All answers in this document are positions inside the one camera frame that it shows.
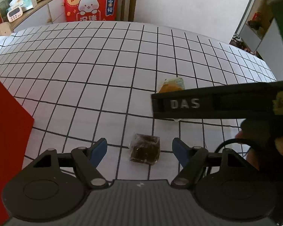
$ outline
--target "wooden countertop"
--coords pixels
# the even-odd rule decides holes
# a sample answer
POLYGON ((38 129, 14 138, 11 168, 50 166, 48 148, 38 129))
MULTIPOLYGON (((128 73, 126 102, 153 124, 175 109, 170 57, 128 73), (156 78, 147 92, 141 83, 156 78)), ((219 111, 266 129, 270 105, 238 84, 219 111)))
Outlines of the wooden countertop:
POLYGON ((46 5, 47 3, 51 2, 52 0, 42 0, 38 2, 37 6, 33 9, 27 10, 23 13, 23 15, 19 18, 16 19, 13 22, 9 22, 11 24, 11 27, 15 29, 19 24, 21 24, 25 19, 27 19, 30 15, 32 15, 35 11, 46 5))

